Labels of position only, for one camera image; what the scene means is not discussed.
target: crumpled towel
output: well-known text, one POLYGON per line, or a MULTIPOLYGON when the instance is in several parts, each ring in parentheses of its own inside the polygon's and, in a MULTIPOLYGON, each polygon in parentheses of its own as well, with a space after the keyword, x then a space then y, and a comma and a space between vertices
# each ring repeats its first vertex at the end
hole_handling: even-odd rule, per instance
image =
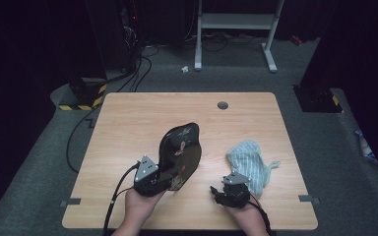
POLYGON ((263 189, 270 181, 271 170, 281 164, 279 161, 273 161, 269 166, 266 166, 259 145, 251 140, 244 141, 231 148, 226 153, 226 157, 232 165, 232 171, 250 179, 250 182, 246 185, 258 197, 262 196, 263 189))

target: table top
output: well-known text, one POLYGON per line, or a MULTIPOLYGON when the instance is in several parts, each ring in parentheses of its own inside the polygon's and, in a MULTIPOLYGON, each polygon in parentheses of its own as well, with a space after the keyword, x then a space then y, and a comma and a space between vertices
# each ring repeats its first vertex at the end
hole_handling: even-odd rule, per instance
MULTIPOLYGON (((257 142, 266 165, 278 160, 260 203, 273 229, 315 229, 308 195, 275 96, 269 92, 137 92, 106 96, 71 199, 63 218, 66 228, 102 228, 113 191, 122 175, 143 155, 158 163, 161 138, 171 128, 194 122, 200 127, 202 157, 198 169, 177 192, 166 192, 146 229, 238 229, 210 186, 221 192, 230 173, 225 154, 245 140, 257 142), (227 109, 219 109, 219 102, 227 109)), ((135 172, 121 189, 132 187, 135 172)), ((110 218, 116 228, 124 216, 121 194, 110 218)))

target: hazard tape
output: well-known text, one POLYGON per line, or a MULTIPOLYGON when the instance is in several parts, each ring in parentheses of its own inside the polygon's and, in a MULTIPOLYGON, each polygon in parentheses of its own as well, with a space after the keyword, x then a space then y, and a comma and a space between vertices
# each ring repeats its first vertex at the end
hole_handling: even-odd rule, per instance
POLYGON ((345 111, 340 106, 339 100, 334 95, 333 95, 333 101, 334 101, 334 104, 342 110, 342 113, 344 113, 345 111))
POLYGON ((59 104, 61 110, 93 110, 100 106, 103 99, 103 93, 106 91, 107 85, 100 87, 97 98, 92 104, 59 104))

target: white stand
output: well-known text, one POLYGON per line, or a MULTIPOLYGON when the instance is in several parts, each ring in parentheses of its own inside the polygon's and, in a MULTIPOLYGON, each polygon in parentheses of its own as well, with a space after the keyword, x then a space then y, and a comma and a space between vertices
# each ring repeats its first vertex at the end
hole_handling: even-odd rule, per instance
POLYGON ((202 70, 202 29, 244 29, 269 31, 267 42, 262 43, 262 47, 270 72, 277 72, 278 68, 276 67, 270 47, 275 36, 283 5, 284 0, 279 0, 277 10, 274 14, 203 14, 202 0, 199 0, 195 71, 202 70))

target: black cable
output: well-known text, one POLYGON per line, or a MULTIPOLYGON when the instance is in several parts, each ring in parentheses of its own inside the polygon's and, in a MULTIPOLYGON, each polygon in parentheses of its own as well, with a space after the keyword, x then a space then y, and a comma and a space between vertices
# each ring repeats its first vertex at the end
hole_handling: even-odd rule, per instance
POLYGON ((249 205, 255 207, 257 210, 259 210, 260 214, 262 215, 263 221, 265 222, 266 232, 269 234, 269 236, 275 235, 275 232, 272 231, 272 228, 270 227, 270 220, 269 220, 269 217, 267 216, 267 214, 265 213, 265 211, 259 205, 255 205, 254 203, 252 203, 250 201, 247 202, 247 204, 249 204, 249 205))
POLYGON ((193 25, 194 25, 194 23, 195 23, 195 15, 196 15, 196 1, 193 0, 193 15, 192 15, 192 22, 191 22, 191 25, 190 25, 190 28, 189 28, 188 33, 186 34, 186 36, 185 36, 183 39, 188 38, 189 34, 191 33, 192 28, 193 28, 193 25))
POLYGON ((140 78, 140 70, 136 73, 134 82, 133 82, 133 84, 129 88, 130 92, 134 91, 134 85, 136 84, 136 82, 138 81, 139 78, 140 78))
POLYGON ((75 128, 73 129, 72 133, 70 133, 70 137, 69 137, 69 140, 67 141, 67 146, 66 146, 66 160, 67 160, 67 164, 69 165, 69 168, 70 168, 73 172, 79 173, 79 170, 75 169, 75 168, 73 167, 72 163, 70 163, 69 147, 70 147, 70 143, 71 143, 71 140, 72 140, 73 134, 75 133, 76 129, 78 129, 79 125, 80 125, 85 119, 87 119, 92 113, 94 113, 96 110, 98 110, 100 107, 101 107, 101 105, 99 105, 97 108, 95 108, 94 110, 92 110, 91 112, 89 112, 84 118, 82 118, 82 120, 79 121, 78 124, 76 124, 76 126, 75 126, 75 128))
POLYGON ((146 50, 146 48, 150 48, 150 47, 155 47, 157 49, 157 51, 154 52, 154 53, 152 53, 152 54, 149 54, 149 55, 142 55, 143 57, 151 57, 151 56, 154 56, 154 55, 156 55, 156 54, 158 54, 160 52, 160 48, 158 47, 157 44, 154 44, 152 46, 145 46, 144 49, 143 49, 143 51, 146 50))
POLYGON ((106 80, 106 81, 95 83, 95 84, 93 84, 93 86, 104 86, 104 85, 107 85, 107 84, 112 83, 112 82, 120 81, 122 79, 129 77, 131 74, 133 74, 135 72, 135 70, 136 70, 136 68, 134 67, 132 70, 128 71, 124 75, 117 76, 117 77, 114 77, 114 78, 106 80))
POLYGON ((209 52, 218 52, 218 51, 224 50, 228 46, 228 40, 226 40, 226 38, 224 36, 222 37, 222 40, 220 40, 220 41, 213 41, 209 38, 208 38, 208 41, 211 42, 211 43, 223 43, 223 47, 221 47, 219 49, 209 49, 208 47, 204 46, 204 44, 202 44, 202 48, 205 49, 206 51, 209 51, 209 52))
POLYGON ((229 40, 228 44, 230 44, 230 45, 252 45, 252 44, 260 43, 264 39, 266 39, 265 37, 262 37, 261 39, 253 42, 253 40, 256 39, 256 38, 259 38, 259 37, 252 36, 248 41, 245 41, 245 42, 236 42, 236 41, 229 40))
POLYGON ((108 212, 106 213, 106 218, 105 218, 105 222, 103 223, 103 232, 102 232, 102 236, 107 236, 107 230, 108 230, 108 224, 109 224, 109 218, 110 216, 112 215, 112 210, 113 210, 113 207, 115 206, 115 201, 116 199, 118 198, 118 196, 125 192, 126 190, 123 190, 121 192, 118 193, 118 190, 119 188, 121 187, 121 184, 122 182, 124 181, 125 177, 127 177, 127 175, 133 171, 134 169, 138 169, 138 167, 140 166, 140 161, 137 162, 137 164, 131 166, 125 173, 124 175, 121 177, 121 180, 119 181, 118 185, 116 186, 116 189, 115 189, 115 192, 113 192, 113 195, 112 195, 112 199, 109 203, 109 208, 108 208, 108 212))
POLYGON ((262 205, 259 204, 259 201, 257 201, 256 197, 254 197, 254 195, 252 195, 251 192, 250 192, 250 196, 253 197, 254 201, 256 201, 257 206, 262 207, 262 205))
POLYGON ((122 87, 119 88, 116 92, 120 92, 122 89, 124 89, 124 87, 127 86, 128 83, 130 83, 130 81, 132 81, 138 75, 138 71, 140 70, 140 67, 141 67, 141 60, 137 67, 137 70, 134 72, 134 75, 124 85, 122 85, 122 87))
POLYGON ((122 190, 121 192, 119 192, 119 193, 117 194, 117 196, 119 196, 120 194, 122 194, 122 193, 124 193, 124 192, 127 192, 127 191, 130 190, 130 189, 134 189, 134 187, 130 187, 130 188, 127 188, 127 189, 122 190))
POLYGON ((149 58, 141 57, 142 59, 146 59, 150 63, 149 69, 147 69, 147 72, 143 75, 143 77, 137 82, 136 87, 134 88, 134 92, 137 91, 138 86, 140 85, 141 81, 144 79, 144 77, 149 73, 149 71, 152 69, 152 61, 149 58))

